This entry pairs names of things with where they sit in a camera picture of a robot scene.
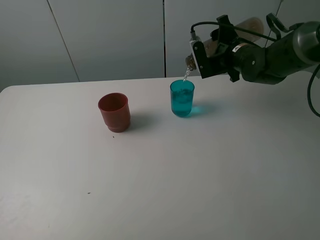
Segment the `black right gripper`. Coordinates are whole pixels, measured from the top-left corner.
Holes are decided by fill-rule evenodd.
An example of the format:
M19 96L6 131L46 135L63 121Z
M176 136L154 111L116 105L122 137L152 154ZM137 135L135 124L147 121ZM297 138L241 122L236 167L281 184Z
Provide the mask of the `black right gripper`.
M257 82L265 66L265 51L253 42L238 37L228 15L218 17L217 22L220 25L215 56L220 55L220 62L226 67L231 82L238 81L240 76L247 82Z

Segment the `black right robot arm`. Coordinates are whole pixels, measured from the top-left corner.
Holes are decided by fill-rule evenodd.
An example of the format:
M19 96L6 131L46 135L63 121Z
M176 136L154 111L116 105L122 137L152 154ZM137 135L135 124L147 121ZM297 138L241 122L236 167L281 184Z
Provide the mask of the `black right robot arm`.
M211 33L217 48L207 58L209 76L228 74L232 82L275 85L287 76L320 63L320 23L309 21L286 28L272 13L267 24L275 33L275 41L260 47L236 32L229 17L217 19L218 29Z

